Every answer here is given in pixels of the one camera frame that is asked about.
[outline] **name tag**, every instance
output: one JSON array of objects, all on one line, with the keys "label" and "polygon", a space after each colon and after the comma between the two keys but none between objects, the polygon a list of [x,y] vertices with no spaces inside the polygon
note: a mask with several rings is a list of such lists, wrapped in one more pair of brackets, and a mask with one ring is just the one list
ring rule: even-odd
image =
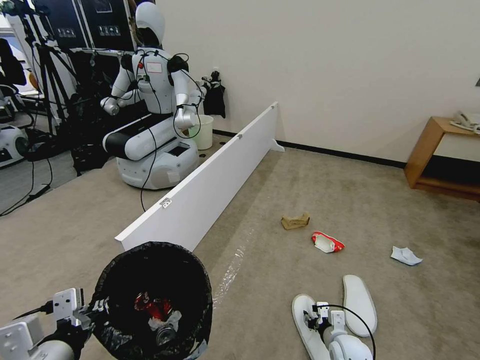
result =
[{"label": "name tag", "polygon": [[146,72],[147,73],[161,73],[162,64],[159,62],[147,62],[146,63]]}]

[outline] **cardboard piece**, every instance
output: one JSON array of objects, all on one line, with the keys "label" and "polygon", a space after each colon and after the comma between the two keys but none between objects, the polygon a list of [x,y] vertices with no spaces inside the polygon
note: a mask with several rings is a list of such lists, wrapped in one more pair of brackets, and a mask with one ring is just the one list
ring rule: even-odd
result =
[{"label": "cardboard piece", "polygon": [[285,230],[301,228],[307,226],[309,222],[310,214],[308,212],[304,212],[301,216],[297,217],[288,217],[285,215],[281,217],[281,224]]}]

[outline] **white napkin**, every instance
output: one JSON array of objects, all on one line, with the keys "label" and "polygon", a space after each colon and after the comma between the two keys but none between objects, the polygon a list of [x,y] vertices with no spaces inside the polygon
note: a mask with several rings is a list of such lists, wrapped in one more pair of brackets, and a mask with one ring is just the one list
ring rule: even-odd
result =
[{"label": "white napkin", "polygon": [[390,257],[410,266],[420,264],[423,261],[423,259],[416,257],[414,252],[408,247],[399,248],[393,246]]}]

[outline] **plastic wrap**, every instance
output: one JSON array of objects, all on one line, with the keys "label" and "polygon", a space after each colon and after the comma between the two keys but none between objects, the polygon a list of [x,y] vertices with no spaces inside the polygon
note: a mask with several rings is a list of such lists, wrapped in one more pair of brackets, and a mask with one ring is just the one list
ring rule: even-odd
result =
[{"label": "plastic wrap", "polygon": [[244,260],[245,250],[249,242],[250,239],[246,237],[244,239],[244,243],[236,249],[235,255],[231,260],[230,264],[228,265],[228,269],[226,270],[225,275],[223,276],[223,279],[221,280],[220,285],[218,285],[218,288],[215,291],[215,295],[213,296],[214,309],[216,309],[222,303],[225,295],[230,289],[230,286],[234,282],[235,277],[239,273],[240,267],[242,266],[242,261]]},{"label": "plastic wrap", "polygon": [[[148,313],[134,309],[139,293],[164,297],[181,312],[176,337],[158,346]],[[126,251],[103,270],[90,307],[105,300],[93,334],[119,360],[196,359],[212,327],[212,289],[200,260],[168,242],[147,242]]]}]

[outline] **trash can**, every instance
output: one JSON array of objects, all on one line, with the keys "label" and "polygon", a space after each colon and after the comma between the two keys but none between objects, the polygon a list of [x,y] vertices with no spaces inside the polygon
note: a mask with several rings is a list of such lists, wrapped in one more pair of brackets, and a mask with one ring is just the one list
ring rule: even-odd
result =
[{"label": "trash can", "polygon": [[199,126],[194,126],[188,129],[188,135],[193,136],[192,139],[195,140],[198,150],[206,150],[212,147],[214,118],[208,115],[199,115],[199,117],[201,124],[200,132]]},{"label": "trash can", "polygon": [[210,339],[212,307],[204,266],[169,242],[147,242],[114,258],[89,305],[93,334],[117,360],[198,358]]}]

